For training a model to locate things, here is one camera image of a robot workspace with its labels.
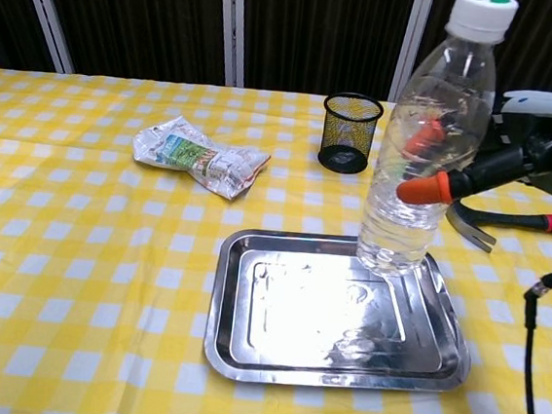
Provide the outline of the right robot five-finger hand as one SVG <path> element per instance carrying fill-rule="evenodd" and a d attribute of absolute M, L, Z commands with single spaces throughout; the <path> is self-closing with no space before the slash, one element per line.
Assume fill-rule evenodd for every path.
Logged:
<path fill-rule="evenodd" d="M 489 135 L 463 169 L 406 180 L 396 188 L 408 205 L 451 204 L 509 182 L 531 184 L 552 196 L 552 93 L 510 91 L 492 116 Z"/>

